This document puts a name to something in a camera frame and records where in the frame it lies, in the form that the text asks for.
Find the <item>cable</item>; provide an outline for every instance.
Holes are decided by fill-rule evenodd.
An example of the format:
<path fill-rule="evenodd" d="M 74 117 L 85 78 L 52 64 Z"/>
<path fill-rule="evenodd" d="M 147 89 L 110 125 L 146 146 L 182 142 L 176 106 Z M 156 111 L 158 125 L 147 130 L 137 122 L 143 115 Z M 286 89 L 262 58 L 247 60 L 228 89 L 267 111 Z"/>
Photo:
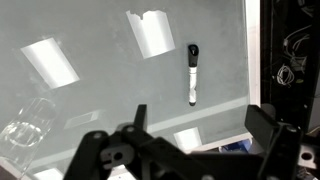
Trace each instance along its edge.
<path fill-rule="evenodd" d="M 311 130 L 310 132 L 307 133 L 307 135 L 310 135 L 312 133 L 314 133 L 315 131 L 319 130 L 320 129 L 320 126 L 314 128 L 313 130 Z"/>
<path fill-rule="evenodd" d="M 291 34 L 289 34 L 283 41 L 283 46 L 284 46 L 284 54 L 287 55 L 290 60 L 290 65 L 291 67 L 297 67 L 294 68 L 294 70 L 299 71 L 301 70 L 302 73 L 304 73 L 304 64 L 306 62 L 307 56 L 299 56 L 297 55 L 297 52 L 300 48 L 300 45 L 303 41 L 309 40 L 310 35 L 306 33 L 302 33 L 301 31 L 306 30 L 310 28 L 311 25 L 305 26 L 301 29 L 298 29 Z"/>
<path fill-rule="evenodd" d="M 282 65 L 282 67 L 279 69 L 277 74 L 277 82 L 284 86 L 291 86 L 290 84 L 294 81 L 294 74 L 291 71 L 289 66 L 286 66 L 285 64 Z"/>
<path fill-rule="evenodd" d="M 298 0 L 298 4 L 304 13 L 306 13 L 310 17 L 313 17 L 314 6 L 306 6 L 304 0 Z"/>

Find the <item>white surface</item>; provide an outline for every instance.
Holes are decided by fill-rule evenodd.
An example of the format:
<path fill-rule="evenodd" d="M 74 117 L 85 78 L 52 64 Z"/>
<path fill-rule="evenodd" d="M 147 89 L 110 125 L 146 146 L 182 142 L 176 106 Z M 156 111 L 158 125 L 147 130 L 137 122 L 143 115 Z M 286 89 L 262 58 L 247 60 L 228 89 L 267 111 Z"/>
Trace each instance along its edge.
<path fill-rule="evenodd" d="M 48 169 L 45 171 L 34 174 L 38 180 L 62 180 L 63 174 L 56 168 Z"/>
<path fill-rule="evenodd" d="M 191 150 L 202 145 L 197 127 L 180 131 L 174 134 L 178 147 L 181 150 Z"/>
<path fill-rule="evenodd" d="M 246 0 L 250 104 L 260 106 L 260 1 Z"/>
<path fill-rule="evenodd" d="M 129 172 L 125 172 L 119 175 L 111 176 L 108 180 L 135 180 L 135 178 Z"/>
<path fill-rule="evenodd" d="M 311 158 L 308 160 L 304 160 L 302 158 L 302 155 L 304 153 L 310 154 Z M 299 153 L 298 165 L 302 167 L 311 168 L 311 169 L 317 169 L 317 164 L 315 163 L 315 158 L 316 158 L 315 156 L 316 156 L 316 152 L 313 148 L 302 145 Z"/>
<path fill-rule="evenodd" d="M 85 123 L 90 123 L 91 121 L 98 120 L 100 111 L 93 111 L 87 114 L 83 114 L 81 116 L 74 117 L 69 119 L 64 126 L 64 129 L 73 128 L 76 126 L 83 125 Z"/>
<path fill-rule="evenodd" d="M 148 132 L 167 136 L 169 140 L 174 133 L 195 127 L 195 123 L 199 125 L 199 134 L 205 144 L 201 146 L 203 149 L 212 145 L 212 138 L 219 143 L 213 142 L 210 148 L 248 137 L 248 133 L 242 131 L 245 112 L 241 107 L 248 104 L 249 95 L 251 103 L 260 102 L 259 2 L 251 0 L 251 6 L 249 0 L 246 4 L 242 2 L 44 0 L 17 3 L 13 0 L 3 4 L 0 7 L 0 22 L 3 24 L 0 50 L 3 51 L 3 64 L 6 64 L 0 67 L 0 83 L 4 87 L 0 106 L 6 107 L 0 110 L 3 123 L 14 116 L 19 103 L 33 96 L 58 100 L 63 109 L 45 141 L 48 144 L 39 150 L 31 168 L 72 157 L 78 140 L 69 140 L 70 136 L 61 130 L 68 119 L 103 109 L 106 116 L 97 121 L 112 129 L 120 123 L 132 121 L 139 103 L 148 104 Z M 152 50 L 149 51 L 146 48 L 149 47 L 149 38 L 142 37 L 142 34 L 152 33 L 144 33 L 142 25 L 132 23 L 128 11 L 135 21 L 143 20 L 143 16 L 150 12 L 158 13 L 159 21 L 164 24 L 161 27 L 167 32 L 163 33 L 166 34 L 165 40 L 159 41 L 169 42 L 169 45 L 159 43 L 156 50 L 155 45 L 150 45 Z M 59 49 L 80 79 L 54 91 L 51 88 L 55 86 L 44 86 L 41 73 L 39 78 L 39 72 L 34 71 L 33 64 L 30 68 L 24 54 L 21 56 L 21 52 L 14 51 L 13 56 L 11 53 L 12 48 L 20 51 L 22 47 L 51 37 L 58 42 Z M 161 36 L 152 38 L 155 41 L 163 39 Z M 186 98 L 189 91 L 189 43 L 200 48 L 197 105 L 192 108 Z M 235 115 L 228 115 L 229 111 L 236 111 Z M 70 129 L 68 133 L 85 128 Z M 170 128 L 175 132 L 166 133 Z M 57 142 L 55 138 L 67 148 L 53 146 L 52 142 Z"/>

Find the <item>glass cup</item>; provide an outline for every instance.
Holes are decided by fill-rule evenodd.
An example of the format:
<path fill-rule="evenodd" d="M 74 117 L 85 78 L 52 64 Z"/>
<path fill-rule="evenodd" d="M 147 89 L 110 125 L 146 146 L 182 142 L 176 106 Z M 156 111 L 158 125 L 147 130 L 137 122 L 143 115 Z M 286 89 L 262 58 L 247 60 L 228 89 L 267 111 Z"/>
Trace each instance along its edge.
<path fill-rule="evenodd" d="M 21 178 L 56 117 L 55 104 L 44 98 L 28 101 L 0 134 L 0 162 L 16 168 Z"/>

